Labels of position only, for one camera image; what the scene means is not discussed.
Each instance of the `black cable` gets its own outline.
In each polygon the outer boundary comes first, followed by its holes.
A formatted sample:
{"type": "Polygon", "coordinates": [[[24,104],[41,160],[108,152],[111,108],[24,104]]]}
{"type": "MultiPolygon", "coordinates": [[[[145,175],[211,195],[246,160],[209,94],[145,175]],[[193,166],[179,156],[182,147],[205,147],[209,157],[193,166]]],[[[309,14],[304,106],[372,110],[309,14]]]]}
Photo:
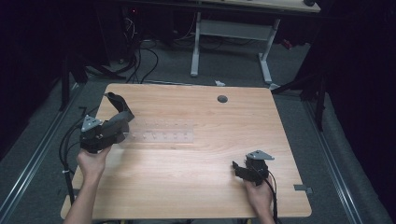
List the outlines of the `black cable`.
{"type": "MultiPolygon", "coordinates": [[[[277,184],[276,184],[276,180],[275,180],[275,177],[274,177],[274,175],[270,172],[270,171],[268,171],[268,174],[270,174],[271,175],[271,177],[273,178],[273,180],[274,180],[274,186],[275,186],[275,198],[274,198],[274,201],[276,201],[276,193],[277,193],[277,184]]],[[[277,216],[277,201],[276,201],[276,221],[277,221],[277,223],[279,223],[279,224],[282,224],[282,221],[279,219],[279,217],[277,216]]]]}
{"type": "Polygon", "coordinates": [[[126,80],[125,83],[128,83],[131,80],[132,77],[137,76],[136,72],[137,72],[137,70],[140,67],[140,63],[142,62],[142,53],[141,53],[140,46],[139,46],[139,49],[138,49],[138,55],[139,55],[139,62],[137,64],[137,67],[134,68],[134,72],[128,77],[128,79],[126,80]]]}
{"type": "Polygon", "coordinates": [[[226,38],[224,38],[223,41],[228,43],[228,44],[233,44],[233,45],[237,45],[237,46],[245,46],[245,45],[250,44],[250,42],[255,42],[257,40],[249,39],[248,41],[246,41],[244,43],[238,43],[238,42],[233,42],[233,41],[230,41],[230,40],[227,40],[226,38]]]}
{"type": "MultiPolygon", "coordinates": [[[[117,71],[114,71],[114,72],[112,72],[112,73],[114,73],[114,74],[121,74],[121,73],[123,73],[123,72],[126,72],[126,71],[130,70],[132,67],[134,67],[134,64],[135,64],[135,63],[136,63],[136,56],[133,55],[133,56],[131,57],[130,61],[128,62],[128,64],[127,64],[125,67],[123,67],[123,68],[121,68],[121,69],[119,69],[119,70],[117,70],[117,71]]],[[[84,67],[84,70],[85,70],[86,73],[91,74],[91,75],[94,75],[94,76],[98,76],[98,77],[102,77],[102,76],[105,76],[105,75],[106,75],[106,74],[103,73],[103,72],[96,72],[96,71],[93,71],[93,70],[91,70],[91,69],[88,68],[88,67],[84,67]]]]}
{"type": "MultiPolygon", "coordinates": [[[[95,108],[93,108],[92,110],[90,110],[87,115],[91,114],[91,112],[93,112],[94,110],[96,110],[99,106],[96,106],[95,108]]],[[[73,134],[73,132],[76,129],[80,129],[82,123],[78,124],[79,122],[81,122],[82,119],[84,119],[85,117],[82,117],[80,119],[78,119],[75,123],[73,123],[73,125],[67,130],[66,134],[64,135],[64,137],[62,138],[61,144],[59,146],[59,159],[62,163],[62,165],[64,166],[64,179],[66,181],[66,186],[67,186],[67,191],[70,197],[70,203],[73,204],[73,202],[75,201],[75,195],[74,195],[74,191],[73,191],[73,185],[72,185],[72,180],[71,180],[71,176],[70,176],[70,169],[69,169],[69,164],[67,163],[67,154],[68,151],[70,150],[69,145],[69,141],[70,141],[70,137],[73,134]]]]}
{"type": "Polygon", "coordinates": [[[151,70],[150,70],[147,74],[145,74],[145,75],[142,77],[142,80],[140,80],[140,84],[143,84],[143,82],[145,81],[146,77],[148,77],[149,74],[150,74],[152,71],[154,71],[154,69],[157,67],[158,61],[159,61],[159,58],[158,58],[157,53],[155,53],[155,52],[154,52],[153,50],[151,50],[151,49],[146,49],[146,50],[148,50],[148,51],[150,51],[151,53],[153,53],[154,56],[156,57],[157,61],[155,62],[154,66],[151,68],[151,70]]]}
{"type": "Polygon", "coordinates": [[[109,224],[109,223],[116,223],[120,224],[120,220],[106,220],[106,221],[100,221],[100,222],[95,222],[94,224],[109,224]]]}
{"type": "Polygon", "coordinates": [[[74,147],[75,145],[77,145],[78,143],[80,143],[80,142],[78,141],[78,142],[73,143],[73,144],[67,149],[67,154],[69,153],[70,149],[71,149],[72,147],[74,147]]]}
{"type": "Polygon", "coordinates": [[[134,79],[136,78],[136,83],[139,83],[139,77],[137,76],[137,73],[136,73],[136,75],[134,76],[134,79]]]}
{"type": "Polygon", "coordinates": [[[212,38],[212,39],[214,39],[214,41],[212,41],[211,43],[215,43],[215,42],[219,41],[219,44],[217,46],[215,46],[214,48],[206,48],[202,44],[200,44],[199,45],[200,48],[202,48],[202,49],[218,49],[218,48],[220,48],[223,45],[223,39],[224,38],[221,37],[219,40],[217,38],[212,38]]]}
{"type": "Polygon", "coordinates": [[[278,218],[277,218],[277,199],[276,199],[276,191],[277,191],[277,189],[276,189],[275,177],[270,171],[268,171],[268,174],[270,174],[271,177],[274,179],[274,186],[275,186],[275,190],[274,190],[273,186],[270,184],[270,182],[267,180],[267,178],[264,178],[264,176],[262,176],[262,174],[259,171],[254,169],[254,167],[252,167],[252,168],[259,176],[262,177],[262,179],[265,181],[265,183],[268,185],[268,187],[270,187],[270,190],[271,190],[271,192],[273,194],[273,202],[274,202],[273,219],[274,219],[274,222],[277,223],[278,222],[278,218]]]}
{"type": "Polygon", "coordinates": [[[191,46],[191,45],[193,45],[193,44],[195,43],[194,39],[193,39],[192,41],[189,40],[189,39],[191,39],[192,37],[194,37],[194,35],[190,36],[189,38],[182,39],[182,40],[174,40],[174,44],[179,45],[179,46],[182,46],[182,47],[189,47],[189,46],[191,46]],[[182,41],[189,41],[189,44],[180,44],[180,43],[178,43],[177,41],[179,41],[179,42],[182,42],[182,41]]]}
{"type": "Polygon", "coordinates": [[[190,35],[190,36],[188,36],[188,35],[189,35],[189,34],[191,33],[191,31],[192,31],[192,27],[194,27],[196,18],[197,18],[197,13],[195,12],[195,13],[194,13],[194,17],[192,18],[192,22],[191,22],[191,26],[190,26],[189,31],[187,31],[187,33],[186,33],[185,35],[183,35],[181,38],[174,39],[174,42],[175,42],[175,41],[178,41],[178,40],[188,39],[188,38],[191,38],[191,37],[195,36],[195,34],[194,34],[194,35],[190,35]]]}

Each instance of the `wooden table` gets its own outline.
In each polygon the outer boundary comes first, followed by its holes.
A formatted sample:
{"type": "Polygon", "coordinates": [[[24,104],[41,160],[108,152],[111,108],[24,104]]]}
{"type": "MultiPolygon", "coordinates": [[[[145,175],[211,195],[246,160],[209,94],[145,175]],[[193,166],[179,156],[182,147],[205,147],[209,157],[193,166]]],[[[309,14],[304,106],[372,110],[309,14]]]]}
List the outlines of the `wooden table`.
{"type": "Polygon", "coordinates": [[[318,4],[307,6],[303,0],[200,0],[207,3],[234,4],[246,7],[265,7],[270,9],[290,10],[300,12],[320,12],[318,4]]]}
{"type": "MultiPolygon", "coordinates": [[[[107,157],[93,209],[94,219],[254,217],[232,161],[261,149],[277,183],[280,217],[307,217],[311,208],[276,110],[263,88],[110,84],[138,120],[192,120],[192,142],[134,142],[131,133],[107,157]],[[219,95],[228,98],[218,101],[219,95]]],[[[104,98],[98,119],[116,109],[104,98]]],[[[73,186],[81,187],[76,171],[73,186]]],[[[62,217],[70,207],[65,199],[62,217]]]]}

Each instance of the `human hand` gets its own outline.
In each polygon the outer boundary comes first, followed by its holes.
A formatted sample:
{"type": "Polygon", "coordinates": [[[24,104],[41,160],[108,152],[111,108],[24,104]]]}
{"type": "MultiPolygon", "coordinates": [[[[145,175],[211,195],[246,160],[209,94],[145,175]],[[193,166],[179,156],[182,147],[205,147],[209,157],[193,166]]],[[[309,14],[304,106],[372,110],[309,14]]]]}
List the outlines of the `human hand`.
{"type": "Polygon", "coordinates": [[[103,149],[97,154],[89,153],[85,149],[81,149],[78,153],[77,160],[84,182],[98,181],[106,167],[106,157],[111,147],[103,149]]]}
{"type": "MultiPolygon", "coordinates": [[[[272,179],[267,179],[272,186],[272,179]]],[[[261,223],[274,223],[271,212],[273,192],[266,182],[256,186],[254,182],[244,180],[247,188],[247,198],[261,223]]]]}

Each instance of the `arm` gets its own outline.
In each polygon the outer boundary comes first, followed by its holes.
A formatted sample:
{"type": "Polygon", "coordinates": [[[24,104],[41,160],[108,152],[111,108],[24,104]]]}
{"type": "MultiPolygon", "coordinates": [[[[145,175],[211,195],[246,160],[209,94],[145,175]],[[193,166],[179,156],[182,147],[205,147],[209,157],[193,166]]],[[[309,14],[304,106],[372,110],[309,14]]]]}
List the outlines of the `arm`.
{"type": "Polygon", "coordinates": [[[247,188],[247,198],[261,224],[274,224],[273,214],[271,211],[271,202],[273,200],[270,187],[263,182],[259,186],[255,183],[244,180],[247,188]]]}
{"type": "Polygon", "coordinates": [[[64,219],[64,224],[92,223],[96,191],[105,170],[106,156],[110,149],[111,147],[107,147],[98,154],[91,154],[84,149],[78,153],[78,164],[84,180],[75,202],[64,219]]]}

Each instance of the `desk leg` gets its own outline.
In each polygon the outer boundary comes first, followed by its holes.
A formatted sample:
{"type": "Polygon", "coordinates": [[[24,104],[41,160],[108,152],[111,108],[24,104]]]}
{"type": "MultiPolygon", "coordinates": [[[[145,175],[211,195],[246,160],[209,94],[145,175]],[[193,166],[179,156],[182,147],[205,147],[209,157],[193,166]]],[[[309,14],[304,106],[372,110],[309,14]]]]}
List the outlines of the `desk leg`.
{"type": "Polygon", "coordinates": [[[280,19],[276,19],[274,22],[274,26],[271,29],[271,32],[268,36],[265,52],[259,54],[260,64],[262,66],[262,75],[264,76],[264,81],[268,84],[272,83],[272,79],[271,79],[270,70],[268,69],[267,57],[268,57],[268,53],[270,52],[271,46],[274,42],[274,38],[275,38],[277,27],[279,26],[279,23],[280,23],[280,19]]]}
{"type": "Polygon", "coordinates": [[[195,46],[194,52],[192,54],[192,63],[191,63],[191,76],[198,76],[198,66],[199,66],[199,38],[201,33],[201,12],[197,12],[197,22],[195,28],[195,46]]]}

